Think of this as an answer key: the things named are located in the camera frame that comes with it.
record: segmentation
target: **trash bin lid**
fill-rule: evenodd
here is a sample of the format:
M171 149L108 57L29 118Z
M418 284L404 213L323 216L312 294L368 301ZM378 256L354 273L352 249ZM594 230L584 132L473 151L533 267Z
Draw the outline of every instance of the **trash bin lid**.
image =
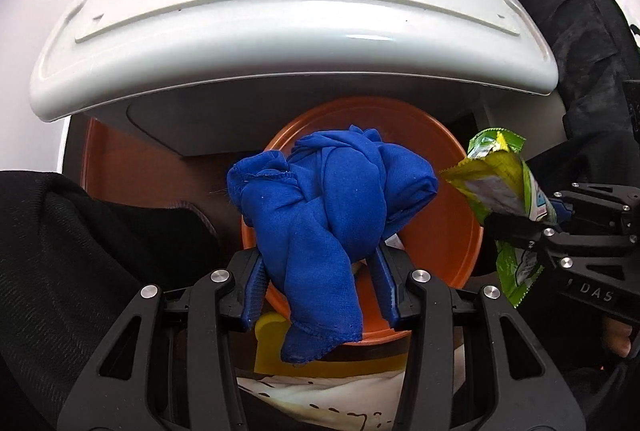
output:
M51 121L172 87L334 72L535 94L558 81L516 0L78 0L36 63L31 104Z

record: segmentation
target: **white cloth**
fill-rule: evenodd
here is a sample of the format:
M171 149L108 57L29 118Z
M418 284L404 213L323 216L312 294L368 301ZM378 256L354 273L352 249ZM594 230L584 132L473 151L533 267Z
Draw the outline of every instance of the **white cloth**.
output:
M404 371L346 379L238 378L238 386L290 417L338 431L390 431ZM465 351L454 351L454 393L465 382Z

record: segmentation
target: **blue cloth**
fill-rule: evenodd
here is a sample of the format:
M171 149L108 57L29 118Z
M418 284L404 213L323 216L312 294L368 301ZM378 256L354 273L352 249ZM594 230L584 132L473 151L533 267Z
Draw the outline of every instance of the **blue cloth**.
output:
M438 191L431 165L376 130L316 132L245 158L227 176L255 228L274 286L291 308L283 361L306 363L362 340L351 264L402 229Z

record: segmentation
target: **green snack wrapper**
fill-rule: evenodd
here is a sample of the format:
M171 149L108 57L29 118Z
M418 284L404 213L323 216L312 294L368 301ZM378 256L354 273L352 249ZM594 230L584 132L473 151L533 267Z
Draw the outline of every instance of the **green snack wrapper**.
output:
M520 151L525 139L503 128L482 130L469 142L467 157L441 175L468 201L480 223L490 213L556 221L556 211L538 186ZM503 293L518 306L542 272L536 253L496 242Z

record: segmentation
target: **orange bowl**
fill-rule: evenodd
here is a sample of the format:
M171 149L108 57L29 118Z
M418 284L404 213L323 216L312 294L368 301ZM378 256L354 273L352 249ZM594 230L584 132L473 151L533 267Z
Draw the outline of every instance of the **orange bowl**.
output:
M466 154L442 124L422 110L387 98L355 97L321 104L289 122L267 146L289 154L299 138L323 130L348 130L350 125L375 128L382 140L400 144L427 159L434 171L455 166ZM406 252L417 268L435 274L449 286L460 288L471 276L482 242L482 227L463 196L439 180L436 198L399 233ZM255 247L255 232L242 221L242 244ZM350 345L379 345L408 335L389 328L382 318L366 267L356 275L356 291L362 309L362 340ZM270 284L267 301L289 318L286 297Z

